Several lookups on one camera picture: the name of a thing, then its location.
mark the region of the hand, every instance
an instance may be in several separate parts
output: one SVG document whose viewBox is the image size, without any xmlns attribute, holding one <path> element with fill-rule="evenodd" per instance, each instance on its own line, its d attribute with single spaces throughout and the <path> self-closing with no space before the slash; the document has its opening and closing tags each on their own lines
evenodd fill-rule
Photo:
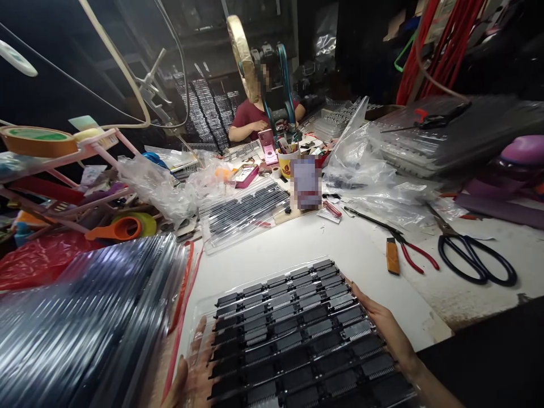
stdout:
<svg viewBox="0 0 544 408">
<path fill-rule="evenodd" d="M 269 128 L 268 123 L 265 121 L 253 122 L 252 124 L 249 124 L 249 127 L 253 131 L 262 131 Z"/>
<path fill-rule="evenodd" d="M 388 350 L 397 359 L 401 371 L 408 378 L 417 376 L 423 363 L 419 360 L 408 337 L 398 325 L 391 311 L 362 293 L 354 282 L 351 282 L 351 288 L 384 337 Z"/>
<path fill-rule="evenodd" d="M 211 344 L 215 336 L 209 336 L 199 356 L 205 329 L 206 316 L 203 316 L 191 344 L 189 361 L 181 356 L 177 366 L 177 376 L 162 404 L 162 408 L 181 408 L 184 406 L 184 401 L 189 397 L 193 400 L 192 406 L 196 408 L 211 406 L 211 401 L 208 401 L 207 398 L 211 394 L 211 387 L 215 383 L 215 380 L 209 379 L 214 363 L 208 364 L 208 361 L 213 352 Z"/>
</svg>

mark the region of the red shirt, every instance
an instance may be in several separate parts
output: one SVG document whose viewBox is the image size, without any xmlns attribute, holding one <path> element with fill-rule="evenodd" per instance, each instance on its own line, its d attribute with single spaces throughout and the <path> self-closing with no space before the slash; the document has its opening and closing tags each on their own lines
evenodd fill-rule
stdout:
<svg viewBox="0 0 544 408">
<path fill-rule="evenodd" d="M 298 105 L 300 105 L 300 103 L 294 100 L 293 108 L 296 109 Z M 268 120 L 266 113 L 253 105 L 249 99 L 246 99 L 236 110 L 236 117 L 232 121 L 232 126 L 235 128 L 242 128 L 245 125 L 258 122 L 259 120 L 265 121 L 270 126 L 270 121 Z M 259 136 L 256 131 L 251 132 L 249 135 L 251 140 L 257 140 L 258 137 Z"/>
</svg>

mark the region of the pen holder cup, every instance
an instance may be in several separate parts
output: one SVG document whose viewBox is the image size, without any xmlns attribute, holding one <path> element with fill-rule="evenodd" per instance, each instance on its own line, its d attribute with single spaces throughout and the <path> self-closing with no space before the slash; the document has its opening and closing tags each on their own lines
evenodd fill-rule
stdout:
<svg viewBox="0 0 544 408">
<path fill-rule="evenodd" d="M 286 179 L 290 179 L 291 178 L 291 159 L 299 159 L 300 150 L 297 150 L 294 153 L 285 155 L 280 153 L 279 149 L 277 149 L 276 153 L 278 154 L 279 168 L 282 171 L 283 177 L 285 177 Z"/>
</svg>

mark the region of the workbench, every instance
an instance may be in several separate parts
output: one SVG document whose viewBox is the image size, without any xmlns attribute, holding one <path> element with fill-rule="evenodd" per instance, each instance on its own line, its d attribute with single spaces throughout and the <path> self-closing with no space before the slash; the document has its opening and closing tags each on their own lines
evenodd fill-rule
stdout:
<svg viewBox="0 0 544 408">
<path fill-rule="evenodd" d="M 361 210 L 352 203 L 350 206 Z M 433 256 L 440 270 L 409 249 L 414 262 L 425 271 L 425 275 L 417 273 L 399 249 L 398 277 L 387 272 L 385 243 L 390 234 L 366 220 L 342 214 L 340 224 L 335 224 L 312 212 L 210 256 L 204 253 L 189 299 L 179 354 L 187 352 L 192 339 L 192 311 L 199 300 L 325 255 L 363 292 L 393 312 L 416 351 L 453 336 L 456 330 L 544 295 L 541 231 L 495 219 L 451 222 L 459 233 L 494 237 L 486 240 L 486 245 L 500 252 L 518 273 L 514 287 L 493 283 L 479 286 L 458 277 L 442 261 L 437 251 L 438 227 L 434 235 L 408 234 L 407 238 Z M 195 251 L 201 248 L 202 241 L 196 242 Z M 494 273 L 503 273 L 496 261 L 480 255 Z M 448 251 L 448 256 L 462 266 L 463 261 L 453 251 Z"/>
</svg>

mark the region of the red plastic bag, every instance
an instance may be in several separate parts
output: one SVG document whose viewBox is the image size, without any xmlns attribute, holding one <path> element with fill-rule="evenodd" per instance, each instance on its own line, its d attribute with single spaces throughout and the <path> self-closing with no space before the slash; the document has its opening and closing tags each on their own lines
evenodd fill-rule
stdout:
<svg viewBox="0 0 544 408">
<path fill-rule="evenodd" d="M 39 237 L 0 261 L 0 290 L 51 284 L 77 255 L 102 247 L 77 231 Z"/>
</svg>

